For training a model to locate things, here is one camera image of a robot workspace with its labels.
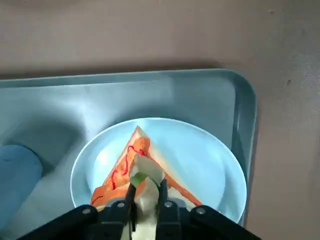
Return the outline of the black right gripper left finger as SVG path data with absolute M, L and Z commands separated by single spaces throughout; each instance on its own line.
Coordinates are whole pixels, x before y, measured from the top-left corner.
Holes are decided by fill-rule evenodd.
M 136 230 L 136 188 L 98 211 L 84 204 L 21 236 L 20 240 L 131 240 Z

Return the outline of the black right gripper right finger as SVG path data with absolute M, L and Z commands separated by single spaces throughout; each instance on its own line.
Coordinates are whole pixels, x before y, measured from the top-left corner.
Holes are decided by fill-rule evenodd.
M 259 240 L 244 227 L 207 205 L 188 210 L 179 198 L 168 197 L 168 181 L 159 188 L 157 240 Z

